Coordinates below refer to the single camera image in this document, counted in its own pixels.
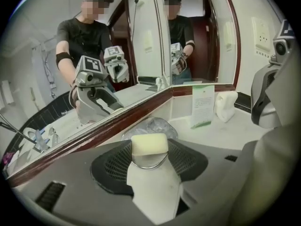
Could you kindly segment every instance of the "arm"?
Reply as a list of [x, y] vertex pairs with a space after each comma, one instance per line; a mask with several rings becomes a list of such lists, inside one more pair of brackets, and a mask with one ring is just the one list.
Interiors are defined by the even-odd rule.
[[[69, 34], [67, 31], [67, 26], [64, 22], [62, 22], [57, 29], [58, 43], [56, 45], [56, 54], [65, 52], [70, 55], [68, 39], [69, 39]], [[57, 67], [62, 73], [65, 80], [70, 85], [72, 85], [76, 77], [76, 72], [75, 72], [73, 62], [68, 58], [64, 58], [58, 63]]]
[[186, 41], [186, 46], [184, 47], [184, 53], [186, 54], [185, 59], [187, 59], [193, 52], [193, 46], [192, 45], [187, 45], [189, 43], [194, 42], [194, 34], [193, 34], [193, 27], [190, 21], [187, 21], [185, 29], [184, 29], [184, 36], [185, 36], [185, 41]]

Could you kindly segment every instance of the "wooden door frame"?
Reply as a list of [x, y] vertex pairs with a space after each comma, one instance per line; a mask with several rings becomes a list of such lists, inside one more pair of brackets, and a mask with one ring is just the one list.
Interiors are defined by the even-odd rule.
[[127, 16], [127, 36], [130, 38], [127, 40], [127, 46], [128, 51], [130, 55], [130, 62], [132, 65], [132, 71], [134, 72], [133, 78], [134, 78], [134, 84], [136, 85], [138, 83], [137, 81], [137, 67], [136, 67], [136, 60], [135, 60], [135, 53], [134, 53], [134, 46], [132, 42], [132, 36], [131, 36], [131, 22], [130, 22], [130, 12], [129, 12], [129, 6], [128, 6], [128, 0], [122, 0], [118, 6], [116, 7], [115, 11], [111, 15], [109, 21], [108, 21], [108, 28], [110, 30], [111, 36], [113, 32], [113, 26], [116, 24], [118, 19], [121, 17], [123, 13], [126, 13]]
[[[229, 7], [232, 13], [233, 21], [234, 21], [234, 27], [235, 27], [235, 34], [236, 34], [236, 45], [237, 45], [237, 60], [236, 60], [236, 70], [235, 70], [235, 75], [234, 75], [234, 80], [233, 80], [233, 88], [236, 89], [237, 84], [238, 84], [238, 78], [239, 78], [239, 71], [240, 71], [240, 63], [241, 63], [241, 38], [240, 38], [240, 29], [239, 29], [239, 24], [238, 24], [238, 18], [237, 14], [233, 5], [232, 0], [227, 0], [229, 3]], [[214, 46], [216, 45], [217, 47], [217, 54], [216, 54], [216, 60], [215, 64], [219, 66], [220, 62], [220, 39], [219, 39], [219, 33], [218, 33], [218, 24], [216, 21], [216, 16], [215, 16], [215, 9], [212, 4], [211, 0], [203, 0], [203, 11], [204, 11], [204, 16], [207, 16], [210, 18], [210, 23], [214, 28]]]

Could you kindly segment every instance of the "wall socket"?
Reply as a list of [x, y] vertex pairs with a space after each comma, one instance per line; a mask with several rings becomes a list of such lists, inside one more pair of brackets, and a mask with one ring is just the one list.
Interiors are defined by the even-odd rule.
[[145, 2], [146, 2], [146, 0], [139, 0], [137, 3], [137, 8], [141, 8]]
[[269, 37], [269, 25], [263, 19], [252, 17], [255, 48], [270, 52], [271, 40]]

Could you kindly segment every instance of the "vent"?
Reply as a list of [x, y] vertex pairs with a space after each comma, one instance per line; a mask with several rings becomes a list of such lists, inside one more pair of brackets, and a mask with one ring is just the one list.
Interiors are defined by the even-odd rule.
[[228, 161], [236, 162], [237, 157], [236, 157], [236, 156], [229, 155], [229, 156], [226, 156], [225, 159], [228, 160]]
[[182, 198], [180, 198], [176, 216], [179, 216], [187, 210], [189, 210], [188, 205], [182, 200]]
[[267, 88], [271, 85], [271, 83], [274, 81], [275, 79], [275, 74], [276, 73], [272, 73], [268, 76], [268, 79], [267, 79]]
[[188, 171], [196, 164], [196, 158], [194, 155], [171, 142], [168, 143], [168, 147], [168, 158], [177, 174]]
[[106, 173], [117, 181], [127, 183], [127, 170], [132, 162], [131, 144], [128, 144], [122, 150], [111, 155], [106, 163], [104, 169]]
[[61, 183], [50, 183], [47, 188], [42, 192], [42, 194], [36, 200], [36, 203], [43, 209], [51, 212], [54, 208], [57, 200], [61, 196], [65, 188], [64, 184]]

